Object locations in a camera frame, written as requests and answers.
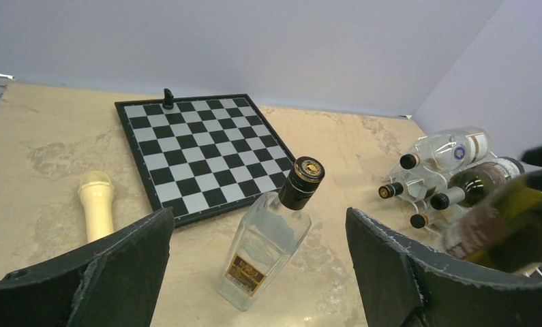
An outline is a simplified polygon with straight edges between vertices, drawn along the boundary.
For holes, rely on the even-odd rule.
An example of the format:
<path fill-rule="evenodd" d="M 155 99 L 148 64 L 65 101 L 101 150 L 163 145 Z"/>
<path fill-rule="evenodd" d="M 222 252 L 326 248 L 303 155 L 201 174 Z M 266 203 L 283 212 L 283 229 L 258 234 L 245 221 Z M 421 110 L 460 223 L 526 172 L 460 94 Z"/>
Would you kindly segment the clear square liquor bottle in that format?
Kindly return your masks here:
<path fill-rule="evenodd" d="M 317 159 L 299 157 L 280 190 L 259 196 L 241 218 L 216 287 L 238 310 L 251 307 L 303 242 L 312 226 L 304 208 L 324 177 Z"/>

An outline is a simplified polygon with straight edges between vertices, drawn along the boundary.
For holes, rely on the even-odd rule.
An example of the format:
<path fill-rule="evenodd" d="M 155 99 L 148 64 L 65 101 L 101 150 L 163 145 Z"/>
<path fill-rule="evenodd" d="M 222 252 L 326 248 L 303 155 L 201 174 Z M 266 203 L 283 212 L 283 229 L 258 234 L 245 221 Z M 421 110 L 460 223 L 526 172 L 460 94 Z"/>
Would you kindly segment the dark wine bottle brown label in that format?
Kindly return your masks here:
<path fill-rule="evenodd" d="M 497 188 L 446 229 L 439 249 L 506 273 L 542 263 L 542 191 L 529 188 L 526 175 Z"/>

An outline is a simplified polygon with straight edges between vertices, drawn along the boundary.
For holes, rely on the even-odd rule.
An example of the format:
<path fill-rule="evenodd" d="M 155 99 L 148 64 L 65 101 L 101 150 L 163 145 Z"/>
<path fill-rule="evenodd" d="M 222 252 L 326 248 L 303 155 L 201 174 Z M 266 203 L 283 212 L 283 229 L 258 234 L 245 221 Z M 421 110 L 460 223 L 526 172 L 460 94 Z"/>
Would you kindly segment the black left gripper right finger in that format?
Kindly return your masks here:
<path fill-rule="evenodd" d="M 346 211 L 369 326 L 542 326 L 542 279 L 461 261 Z"/>

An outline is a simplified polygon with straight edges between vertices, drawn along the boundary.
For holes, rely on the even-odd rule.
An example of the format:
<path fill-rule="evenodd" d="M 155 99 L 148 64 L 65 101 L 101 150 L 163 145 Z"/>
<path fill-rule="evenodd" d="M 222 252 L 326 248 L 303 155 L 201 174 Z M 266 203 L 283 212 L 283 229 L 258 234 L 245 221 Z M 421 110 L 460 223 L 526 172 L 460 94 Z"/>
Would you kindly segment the green wine bottle white label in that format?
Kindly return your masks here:
<path fill-rule="evenodd" d="M 451 205 L 471 208 L 511 179 L 525 173 L 523 165 L 511 157 L 497 157 L 453 175 L 447 189 L 430 199 L 432 208 L 441 211 Z"/>

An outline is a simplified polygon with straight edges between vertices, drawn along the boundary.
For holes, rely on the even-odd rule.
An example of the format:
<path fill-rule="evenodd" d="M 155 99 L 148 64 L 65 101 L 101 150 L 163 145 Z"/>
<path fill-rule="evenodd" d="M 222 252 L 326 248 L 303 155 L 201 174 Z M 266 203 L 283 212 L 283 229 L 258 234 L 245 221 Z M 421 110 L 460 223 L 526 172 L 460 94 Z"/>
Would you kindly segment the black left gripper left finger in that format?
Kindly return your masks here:
<path fill-rule="evenodd" d="M 149 326 L 175 220 L 162 208 L 0 280 L 0 326 Z"/>

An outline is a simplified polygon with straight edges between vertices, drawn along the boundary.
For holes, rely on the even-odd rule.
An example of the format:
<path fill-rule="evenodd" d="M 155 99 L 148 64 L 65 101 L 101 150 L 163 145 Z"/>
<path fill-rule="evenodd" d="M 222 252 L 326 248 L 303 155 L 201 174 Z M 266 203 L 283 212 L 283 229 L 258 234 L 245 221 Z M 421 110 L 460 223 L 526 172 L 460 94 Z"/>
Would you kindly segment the clear round bottle blue emblem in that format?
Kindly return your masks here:
<path fill-rule="evenodd" d="M 447 129 L 416 140 L 399 165 L 406 170 L 425 167 L 448 172 L 484 159 L 491 151 L 490 135 L 479 127 Z"/>

